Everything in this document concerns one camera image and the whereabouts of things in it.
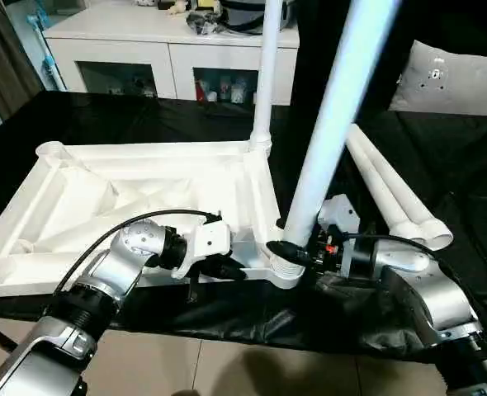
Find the black fabric backdrop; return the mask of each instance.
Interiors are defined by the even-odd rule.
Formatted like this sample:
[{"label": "black fabric backdrop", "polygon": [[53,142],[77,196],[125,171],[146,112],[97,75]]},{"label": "black fabric backdrop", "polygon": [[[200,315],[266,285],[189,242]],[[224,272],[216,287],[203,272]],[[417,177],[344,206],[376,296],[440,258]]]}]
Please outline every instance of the black fabric backdrop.
[{"label": "black fabric backdrop", "polygon": [[[33,166],[35,148],[247,139],[252,109],[140,97],[42,92],[0,127],[0,214]],[[281,212],[289,210],[313,128],[303,108],[274,108],[270,168]],[[487,327],[487,117],[362,114],[359,125],[420,198],[455,235],[441,251],[478,301]],[[387,232],[350,157],[345,154],[329,194],[345,192],[363,230]],[[293,290],[266,281],[137,289],[114,322],[134,332],[261,343],[327,352],[369,353],[428,361],[391,296],[351,290],[348,301],[318,292],[307,276]],[[0,299],[0,316],[37,320],[47,296]]]}]

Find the curtain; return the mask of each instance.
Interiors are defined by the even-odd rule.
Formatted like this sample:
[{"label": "curtain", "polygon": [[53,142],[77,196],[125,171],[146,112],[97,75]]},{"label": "curtain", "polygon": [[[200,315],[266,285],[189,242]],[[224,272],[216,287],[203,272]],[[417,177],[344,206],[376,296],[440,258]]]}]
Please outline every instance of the curtain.
[{"label": "curtain", "polygon": [[6,120],[43,88],[0,0],[0,116]]}]

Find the cabinet door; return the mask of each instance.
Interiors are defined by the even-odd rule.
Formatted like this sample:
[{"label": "cabinet door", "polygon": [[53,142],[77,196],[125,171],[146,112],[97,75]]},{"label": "cabinet door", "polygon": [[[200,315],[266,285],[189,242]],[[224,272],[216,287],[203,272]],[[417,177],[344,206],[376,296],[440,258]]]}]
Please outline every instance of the cabinet door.
[{"label": "cabinet door", "polygon": [[166,44],[76,39],[47,42],[71,92],[176,98]]},{"label": "cabinet door", "polygon": [[[177,99],[207,100],[211,94],[217,101],[253,103],[261,48],[181,44],[169,47]],[[290,104],[296,52],[296,49],[278,49],[273,90],[276,105]],[[232,93],[226,91],[228,84]]]}]

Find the white pillow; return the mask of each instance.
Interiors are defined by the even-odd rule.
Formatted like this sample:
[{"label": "white pillow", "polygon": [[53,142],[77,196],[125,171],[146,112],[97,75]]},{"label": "white pillow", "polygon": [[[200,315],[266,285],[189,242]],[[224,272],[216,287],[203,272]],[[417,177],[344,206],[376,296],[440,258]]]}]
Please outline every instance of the white pillow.
[{"label": "white pillow", "polygon": [[415,41],[390,109],[487,116],[487,57]]}]

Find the black cable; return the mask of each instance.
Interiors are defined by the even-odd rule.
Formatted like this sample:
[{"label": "black cable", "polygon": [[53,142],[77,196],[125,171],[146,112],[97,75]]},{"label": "black cable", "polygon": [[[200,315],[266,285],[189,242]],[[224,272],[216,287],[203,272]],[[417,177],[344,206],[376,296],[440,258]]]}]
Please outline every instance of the black cable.
[{"label": "black cable", "polygon": [[378,241],[385,240],[385,241],[400,242],[400,243],[404,243],[405,245],[409,245],[409,246],[412,246],[414,248],[417,248],[421,252],[428,254],[430,257],[432,257],[437,262],[442,262],[442,259],[432,249],[429,249],[428,247],[422,245],[421,243],[415,242],[415,241],[407,239],[407,238],[397,237],[395,235],[383,235],[383,234],[372,234],[372,233],[343,233],[343,238],[344,238],[344,240],[348,240],[348,239],[374,239],[374,240],[378,240]]},{"label": "black cable", "polygon": [[221,217],[219,215],[217,215],[217,214],[212,214],[212,213],[209,213],[209,212],[204,212],[202,210],[169,209],[169,210],[156,210],[154,212],[148,212],[148,213],[144,213],[142,215],[140,214],[138,216],[132,217],[131,219],[128,219],[126,221],[123,221],[122,223],[116,225],[112,229],[109,229],[108,231],[106,231],[99,239],[97,239],[97,241],[95,241],[95,243],[92,246],[88,247],[86,249],[86,251],[84,253],[82,253],[82,256],[80,256],[78,258],[78,260],[71,266],[71,268],[69,268],[69,271],[66,272],[66,274],[64,275],[64,277],[62,278],[62,280],[60,281],[60,283],[58,283],[58,285],[54,289],[54,292],[53,292],[53,295],[52,295],[52,299],[51,300],[54,300],[54,298],[59,294],[59,292],[62,291],[62,289],[64,288],[65,284],[67,283],[67,281],[71,277],[71,275],[77,270],[77,268],[79,268],[82,265],[82,263],[84,262],[84,260],[86,260],[86,258],[96,248],[98,248],[98,246],[102,242],[104,242],[106,240],[106,238],[110,237],[113,233],[119,231],[120,229],[123,229],[127,225],[133,224],[133,223],[135,223],[136,221],[139,221],[139,220],[147,219],[148,217],[162,216],[162,215],[189,215],[189,214],[190,215],[197,215],[197,216],[205,216],[206,219],[207,219],[207,222],[216,221],[216,220],[221,219]]}]

